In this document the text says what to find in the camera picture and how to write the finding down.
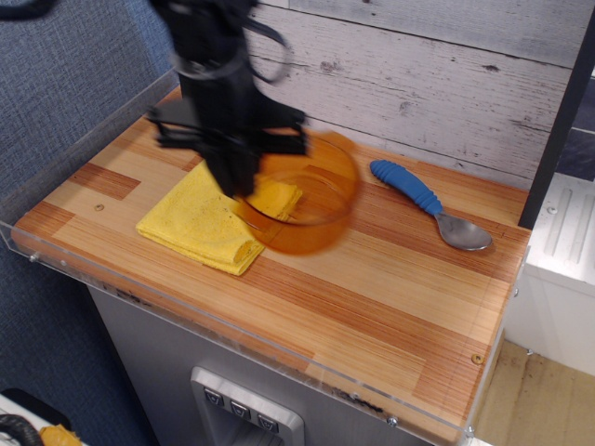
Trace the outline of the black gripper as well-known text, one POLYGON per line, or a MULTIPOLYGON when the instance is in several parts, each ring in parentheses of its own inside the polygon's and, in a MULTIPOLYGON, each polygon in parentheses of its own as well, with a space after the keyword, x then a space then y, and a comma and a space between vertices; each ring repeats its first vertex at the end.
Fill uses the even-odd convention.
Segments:
POLYGON ((254 192, 261 154, 307 153, 305 113, 264 95, 251 69, 178 75, 182 98, 150 109, 148 119, 164 147, 211 147, 204 159, 224 195, 254 192), (234 170, 232 145, 246 150, 234 155, 234 170))

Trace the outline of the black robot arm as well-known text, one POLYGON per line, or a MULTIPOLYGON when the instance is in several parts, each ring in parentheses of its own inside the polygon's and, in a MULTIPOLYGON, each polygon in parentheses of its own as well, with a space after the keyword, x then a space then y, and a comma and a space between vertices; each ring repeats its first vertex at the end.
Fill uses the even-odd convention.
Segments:
POLYGON ((153 1, 169 30, 171 64, 182 98, 153 108, 149 120, 164 148, 191 149, 206 162, 228 197, 255 189, 266 153, 304 155, 303 111, 265 96, 248 54, 246 32, 288 44, 273 28, 253 20, 255 1, 153 1))

